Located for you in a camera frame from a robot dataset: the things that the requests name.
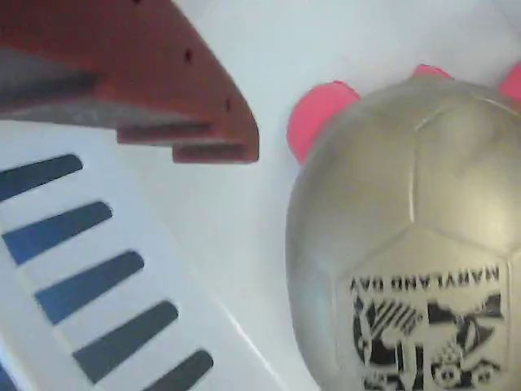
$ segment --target pink ear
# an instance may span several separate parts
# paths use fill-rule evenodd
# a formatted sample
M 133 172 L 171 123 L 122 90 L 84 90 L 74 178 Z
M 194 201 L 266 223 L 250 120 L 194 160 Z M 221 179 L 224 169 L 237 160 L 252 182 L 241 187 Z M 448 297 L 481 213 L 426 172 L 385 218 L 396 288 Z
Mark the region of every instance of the pink ear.
M 418 75 L 436 75 L 436 76 L 442 76 L 446 79 L 452 79 L 453 77 L 450 76 L 447 72 L 443 71 L 442 69 L 439 69 L 437 67 L 432 67 L 431 65 L 419 65 L 413 73 L 413 76 Z
M 309 91 L 291 114 L 287 142 L 293 155 L 304 162 L 323 126 L 360 96 L 341 81 L 322 84 Z
M 514 69 L 510 71 L 499 87 L 499 91 L 506 96 L 521 100 L 521 63 L 517 64 Z

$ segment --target red plastic piece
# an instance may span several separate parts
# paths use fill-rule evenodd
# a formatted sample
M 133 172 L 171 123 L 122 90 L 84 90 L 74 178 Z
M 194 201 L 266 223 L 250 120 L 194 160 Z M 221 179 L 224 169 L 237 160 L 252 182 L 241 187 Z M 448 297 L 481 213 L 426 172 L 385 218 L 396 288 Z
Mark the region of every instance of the red plastic piece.
M 323 84 L 309 91 L 296 105 L 289 120 L 287 141 L 302 163 L 323 126 L 347 106 L 360 100 L 355 90 L 341 81 Z
M 246 101 L 171 0 L 6 0 L 0 59 L 0 119 L 117 129 L 181 162 L 259 157 Z
M 517 64 L 499 87 L 499 91 L 521 101 L 521 63 Z
M 445 72 L 444 70 L 442 70 L 440 68 L 432 67 L 431 65 L 424 65 L 424 64 L 419 65 L 414 70 L 413 76 L 419 76 L 419 75 L 436 75 L 436 76 L 444 77 L 445 79 L 453 78 L 447 72 Z

